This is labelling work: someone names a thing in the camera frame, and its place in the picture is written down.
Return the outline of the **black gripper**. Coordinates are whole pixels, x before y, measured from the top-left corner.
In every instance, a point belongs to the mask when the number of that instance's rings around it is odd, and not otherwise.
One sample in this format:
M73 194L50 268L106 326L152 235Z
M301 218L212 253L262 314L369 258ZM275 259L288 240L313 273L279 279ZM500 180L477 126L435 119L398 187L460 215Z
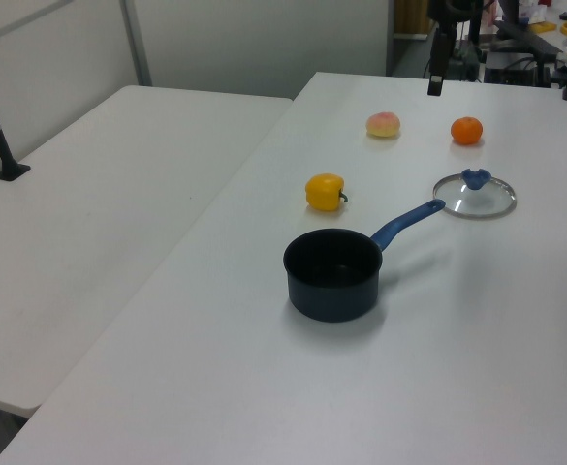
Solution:
M427 16L439 28L435 31L429 59L428 95L440 95L447 71L454 72L457 64L457 29L482 11L478 0L429 0Z

